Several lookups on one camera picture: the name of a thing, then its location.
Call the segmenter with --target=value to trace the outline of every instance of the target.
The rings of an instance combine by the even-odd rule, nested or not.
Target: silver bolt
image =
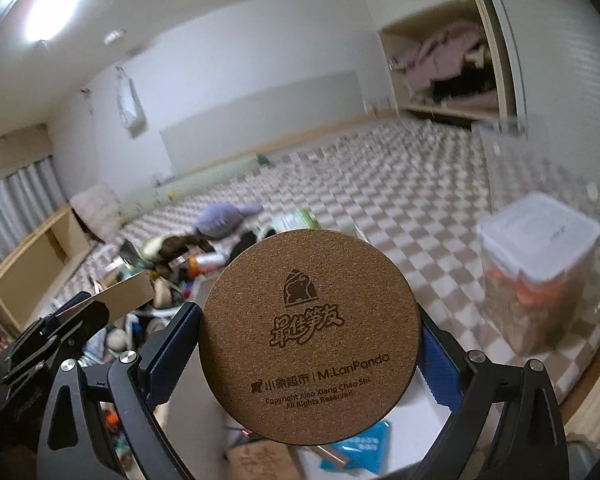
[[[62,361],[60,365],[60,369],[63,372],[68,372],[69,370],[73,370],[75,368],[75,359],[67,359],[66,361]]]
[[[544,370],[542,361],[538,361],[538,359],[531,359],[531,361],[529,361],[529,367],[535,372],[541,372]]]
[[[474,363],[483,363],[487,358],[479,350],[469,351],[469,359]]]
[[[133,350],[127,350],[126,352],[122,352],[122,354],[120,354],[120,360],[125,365],[135,361],[136,357],[138,357],[138,354],[136,354]]]

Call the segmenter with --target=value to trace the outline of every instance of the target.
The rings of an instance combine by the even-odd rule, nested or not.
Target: curtain
[[[51,216],[66,198],[51,157],[0,181],[0,263],[29,233]]]

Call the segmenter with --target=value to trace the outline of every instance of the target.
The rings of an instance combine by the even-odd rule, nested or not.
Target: brown circular disc
[[[381,420],[416,365],[420,316],[402,273],[358,238],[297,230],[220,275],[200,361],[216,399],[268,439],[330,444]]]

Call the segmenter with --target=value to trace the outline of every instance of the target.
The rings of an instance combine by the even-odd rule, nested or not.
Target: blue plastic package
[[[331,444],[332,447],[343,453],[351,462],[345,467],[350,469],[367,469],[375,474],[380,474],[382,463],[386,454],[386,445],[389,437],[389,423],[381,420],[368,430]],[[320,462],[320,469],[325,471],[341,471],[326,460]]]

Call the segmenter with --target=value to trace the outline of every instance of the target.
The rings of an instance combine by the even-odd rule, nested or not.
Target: checkered floor
[[[311,211],[326,228],[355,222],[404,273],[430,316],[465,349],[483,349],[494,362],[522,364],[526,357],[516,356],[476,307],[484,291],[475,225],[491,213],[490,179],[498,207],[538,189],[583,208],[584,186],[573,180],[565,187],[562,173],[547,164],[538,172],[490,158],[482,141],[462,128],[387,121],[329,146],[291,153],[207,194],[157,210],[126,225],[119,242],[128,238],[141,244],[152,235],[189,230],[202,209],[220,201],[263,204],[264,212],[250,224],[266,224],[298,207]],[[554,173],[561,180],[548,176]],[[600,220],[600,202],[589,209],[583,211]],[[222,245],[231,247],[236,240],[234,236]],[[92,253],[58,299],[91,290],[89,277],[99,276],[114,252],[105,246]],[[554,348],[536,356],[545,362],[558,401],[600,344],[600,251],[593,274],[573,327]]]

